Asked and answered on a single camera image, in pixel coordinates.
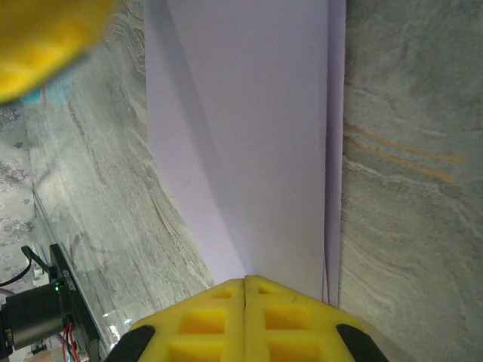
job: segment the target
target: yellow 3d-printed part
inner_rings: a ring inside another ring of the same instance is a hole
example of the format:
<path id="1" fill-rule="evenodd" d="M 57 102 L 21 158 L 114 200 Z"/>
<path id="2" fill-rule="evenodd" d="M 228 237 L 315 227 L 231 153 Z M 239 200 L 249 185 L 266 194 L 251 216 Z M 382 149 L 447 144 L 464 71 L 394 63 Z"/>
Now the yellow 3d-printed part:
<path id="1" fill-rule="evenodd" d="M 140 362 L 244 361 L 243 279 L 217 285 L 135 323 L 155 335 Z"/>
<path id="2" fill-rule="evenodd" d="M 262 277 L 220 284 L 135 323 L 154 326 L 139 362 L 354 362 L 336 326 L 361 323 Z"/>
<path id="3" fill-rule="evenodd" d="M 2 0 L 0 103 L 23 96 L 90 47 L 113 0 Z"/>

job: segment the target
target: black cable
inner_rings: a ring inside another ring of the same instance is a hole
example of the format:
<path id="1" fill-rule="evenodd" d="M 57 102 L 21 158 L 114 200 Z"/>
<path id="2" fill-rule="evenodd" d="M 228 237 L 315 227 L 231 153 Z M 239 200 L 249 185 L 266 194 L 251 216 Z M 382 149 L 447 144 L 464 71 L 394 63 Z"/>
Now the black cable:
<path id="1" fill-rule="evenodd" d="M 28 266 L 24 270 L 22 270 L 22 272 L 19 275 L 13 277 L 9 281 L 5 281 L 3 283 L 0 283 L 0 288 L 6 287 L 7 285 L 12 284 L 12 283 L 14 283 L 14 282 L 19 281 L 20 279 L 22 279 L 29 272 L 30 267 L 32 266 L 32 259 L 34 259 L 34 261 L 44 270 L 44 272 L 48 272 L 47 264 L 45 264 L 42 261 L 42 259 L 40 259 L 40 257 L 33 252 L 32 249 L 30 249 L 27 246 L 22 247 L 22 253 L 29 260 Z"/>

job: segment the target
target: gray marble wall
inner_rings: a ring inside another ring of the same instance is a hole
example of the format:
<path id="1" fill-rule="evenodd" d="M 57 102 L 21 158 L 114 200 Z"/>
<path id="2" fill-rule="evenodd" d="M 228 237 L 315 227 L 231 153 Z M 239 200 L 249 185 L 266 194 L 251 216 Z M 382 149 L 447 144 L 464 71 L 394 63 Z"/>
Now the gray marble wall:
<path id="1" fill-rule="evenodd" d="M 33 185 L 109 348 L 131 322 L 212 285 L 147 149 L 141 1 L 25 105 Z"/>
<path id="2" fill-rule="evenodd" d="M 483 359 L 480 5 L 348 4 L 340 300 L 392 360 Z M 21 110 L 108 344 L 211 285 L 146 147 L 144 79 L 141 2 L 123 2 L 105 42 Z"/>
<path id="3" fill-rule="evenodd" d="M 341 307 L 483 360 L 481 2 L 349 1 Z"/>

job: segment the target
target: orange streak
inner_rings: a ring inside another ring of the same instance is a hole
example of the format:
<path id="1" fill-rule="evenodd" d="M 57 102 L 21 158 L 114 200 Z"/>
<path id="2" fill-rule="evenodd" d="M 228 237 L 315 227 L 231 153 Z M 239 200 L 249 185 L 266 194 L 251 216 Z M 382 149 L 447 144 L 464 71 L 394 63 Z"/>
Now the orange streak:
<path id="1" fill-rule="evenodd" d="M 424 166 L 421 166 L 419 164 L 415 164 L 414 162 L 406 161 L 403 158 L 391 156 L 391 155 L 389 155 L 385 152 L 380 151 L 379 149 L 376 149 L 373 146 L 363 145 L 362 143 L 355 140 L 351 136 L 344 136 L 344 139 L 346 141 L 353 143 L 355 146 L 359 147 L 360 149 L 363 149 L 363 150 L 370 152 L 374 155 L 378 155 L 378 156 L 385 158 L 387 160 L 390 160 L 390 161 L 392 161 L 396 164 L 406 166 L 406 167 L 408 167 L 412 170 L 415 170 L 417 172 L 421 172 L 421 173 L 424 173 L 428 176 L 432 176 L 432 177 L 435 177 L 435 178 L 440 179 L 442 181 L 446 181 L 447 183 L 454 183 L 454 177 L 452 175 L 450 175 L 449 173 L 444 173 L 444 172 L 441 172 L 439 170 L 435 170 L 434 168 L 424 167 Z"/>
<path id="2" fill-rule="evenodd" d="M 368 132 L 360 128 L 359 126 L 356 126 L 355 124 L 349 123 L 348 121 L 344 121 L 344 126 L 346 127 L 347 130 L 352 130 L 354 132 L 360 133 L 366 136 L 368 139 L 377 141 L 388 147 L 393 147 L 395 149 L 401 149 L 403 151 L 412 152 L 416 155 L 428 156 L 430 158 L 434 158 L 435 160 L 439 160 L 439 161 L 456 162 L 457 164 L 464 164 L 466 161 L 465 158 L 462 156 L 440 155 L 438 153 L 426 152 L 426 151 L 423 151 L 422 149 L 417 149 L 416 147 L 402 145 L 401 143 L 395 143 L 395 142 L 385 140 L 384 138 L 379 137 L 374 133 Z"/>

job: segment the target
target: marble surface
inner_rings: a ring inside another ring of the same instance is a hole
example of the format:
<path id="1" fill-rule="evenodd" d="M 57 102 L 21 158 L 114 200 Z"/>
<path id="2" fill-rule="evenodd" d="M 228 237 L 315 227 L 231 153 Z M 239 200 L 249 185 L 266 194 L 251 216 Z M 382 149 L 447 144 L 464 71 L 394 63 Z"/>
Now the marble surface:
<path id="1" fill-rule="evenodd" d="M 392 360 L 483 360 L 482 24 L 481 2 L 348 3 L 340 305 Z"/>
<path id="2" fill-rule="evenodd" d="M 109 349 L 131 322 L 212 285 L 147 149 L 141 1 L 26 104 L 35 191 Z"/>
<path id="3" fill-rule="evenodd" d="M 20 248 L 35 234 L 29 147 L 21 104 L 0 106 L 0 281 L 18 275 L 26 266 Z M 32 287 L 32 272 L 9 285 L 12 292 Z M 0 304 L 5 295 L 0 294 Z"/>
<path id="4" fill-rule="evenodd" d="M 476 5 L 348 4 L 340 305 L 391 360 L 483 359 Z M 141 2 L 124 2 L 105 42 L 19 111 L 107 344 L 212 283 L 147 149 L 144 81 Z"/>

